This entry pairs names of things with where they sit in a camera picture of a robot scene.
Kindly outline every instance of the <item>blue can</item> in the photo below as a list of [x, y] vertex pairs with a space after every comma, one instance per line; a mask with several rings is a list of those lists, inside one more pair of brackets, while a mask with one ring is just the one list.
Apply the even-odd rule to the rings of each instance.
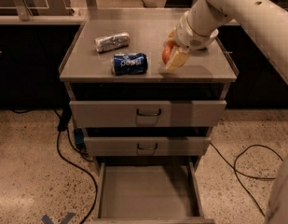
[[147, 70], [147, 58], [143, 53], [114, 55], [113, 72], [115, 76], [144, 74]]

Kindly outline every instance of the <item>desk surface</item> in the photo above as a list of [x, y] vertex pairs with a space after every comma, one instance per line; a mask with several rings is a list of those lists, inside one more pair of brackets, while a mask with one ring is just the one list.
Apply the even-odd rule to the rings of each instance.
[[[174, 73], [164, 68], [163, 41], [180, 20], [184, 9], [97, 9], [93, 10], [62, 70], [67, 82], [231, 82], [236, 75], [214, 41], [207, 50], [196, 51]], [[130, 34], [130, 45], [98, 53], [94, 39], [120, 32]], [[142, 52], [148, 56], [144, 75], [115, 77], [111, 72], [114, 54]]]

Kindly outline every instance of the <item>drawer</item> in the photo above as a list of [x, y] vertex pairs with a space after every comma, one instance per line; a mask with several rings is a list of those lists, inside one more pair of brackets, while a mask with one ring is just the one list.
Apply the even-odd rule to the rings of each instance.
[[95, 223], [214, 223], [203, 216], [188, 157], [150, 159], [148, 165], [104, 160], [99, 180]]
[[207, 127], [225, 101], [72, 101], [77, 127]]
[[210, 144], [203, 137], [85, 137], [90, 156], [201, 156]]

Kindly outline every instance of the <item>floor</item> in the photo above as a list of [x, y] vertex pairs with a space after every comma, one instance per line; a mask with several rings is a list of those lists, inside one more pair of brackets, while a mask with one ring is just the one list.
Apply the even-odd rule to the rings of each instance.
[[[156, 0], [158, 7], [165, 0]], [[72, 0], [84, 7], [85, 0]], [[98, 7], [142, 7], [141, 0], [97, 0]], [[53, 110], [17, 114], [0, 110], [0, 224], [80, 223], [95, 197], [92, 180], [63, 161], [57, 152], [59, 118]], [[69, 124], [70, 136], [73, 125]], [[213, 129], [213, 144], [233, 163], [248, 146], [261, 144], [288, 153], [288, 110], [227, 110]], [[68, 160], [82, 166], [98, 180], [91, 161], [74, 152], [66, 133], [60, 150]], [[274, 176], [281, 161], [271, 151], [255, 147], [238, 161], [249, 175]], [[273, 182], [240, 177], [265, 212]], [[240, 186], [233, 170], [213, 147], [202, 157], [197, 170], [205, 217], [216, 224], [259, 224], [263, 216]], [[87, 219], [93, 220], [93, 213]]]

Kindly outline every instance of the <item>cabinet handle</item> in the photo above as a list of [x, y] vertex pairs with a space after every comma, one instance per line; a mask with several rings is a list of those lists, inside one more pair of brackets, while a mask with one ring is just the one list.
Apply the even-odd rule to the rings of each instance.
[[156, 117], [156, 116], [161, 115], [161, 109], [159, 109], [157, 113], [152, 113], [152, 114], [144, 114], [144, 113], [141, 113], [141, 111], [139, 109], [137, 109], [136, 114], [138, 116]]
[[155, 143], [155, 146], [154, 147], [141, 147], [140, 144], [137, 144], [137, 149], [140, 149], [140, 150], [148, 150], [148, 151], [154, 151], [158, 148], [158, 143]]

